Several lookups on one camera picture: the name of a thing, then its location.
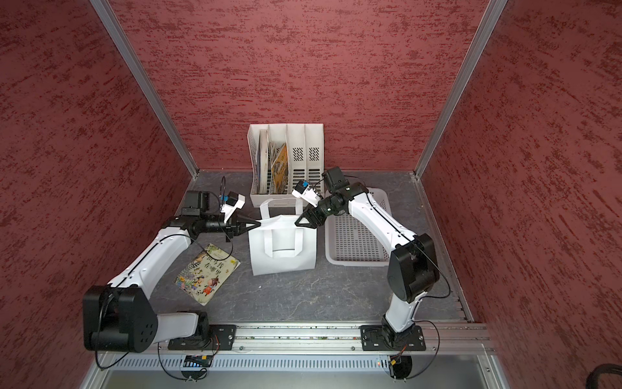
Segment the white insulated delivery bag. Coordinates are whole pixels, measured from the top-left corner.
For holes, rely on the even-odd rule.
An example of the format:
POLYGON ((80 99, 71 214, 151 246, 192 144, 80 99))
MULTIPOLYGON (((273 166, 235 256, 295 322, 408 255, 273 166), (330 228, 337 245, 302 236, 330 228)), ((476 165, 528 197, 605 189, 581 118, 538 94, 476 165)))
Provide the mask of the white insulated delivery bag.
POLYGON ((317 231, 295 225, 303 212, 303 200, 296 200, 293 214, 278 216, 270 214, 270 203, 268 199, 261 204, 261 225, 248 233, 253 275, 314 269, 317 231))

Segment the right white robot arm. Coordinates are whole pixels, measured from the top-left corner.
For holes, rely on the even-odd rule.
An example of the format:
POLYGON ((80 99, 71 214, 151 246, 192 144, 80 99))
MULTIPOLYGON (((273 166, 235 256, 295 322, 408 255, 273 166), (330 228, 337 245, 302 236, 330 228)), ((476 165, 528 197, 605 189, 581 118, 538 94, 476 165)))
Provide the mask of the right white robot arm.
POLYGON ((415 324, 420 303, 442 278, 432 238, 418 235, 397 222, 364 183, 351 183, 340 168, 325 171, 320 182, 327 185, 325 197, 306 180, 293 187, 292 195, 308 204, 295 225, 316 229, 329 217, 346 213, 372 233, 390 255, 387 282, 393 296, 383 316, 383 329, 388 337, 402 335, 415 324))

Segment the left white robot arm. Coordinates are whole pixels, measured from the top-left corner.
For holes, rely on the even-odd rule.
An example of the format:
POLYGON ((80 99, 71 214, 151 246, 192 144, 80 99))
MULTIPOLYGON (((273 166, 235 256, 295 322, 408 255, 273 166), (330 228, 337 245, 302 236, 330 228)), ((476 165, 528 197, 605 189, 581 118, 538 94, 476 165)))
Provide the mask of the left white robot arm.
POLYGON ((206 346, 212 340, 207 315, 199 312, 157 314, 150 297, 177 257, 202 233, 243 235, 260 223, 240 214, 245 196, 229 192, 209 211, 210 193, 189 191, 177 216, 171 217, 155 239, 119 275, 94 285, 83 298, 84 347, 92 352, 142 353, 151 345, 190 338, 206 346))

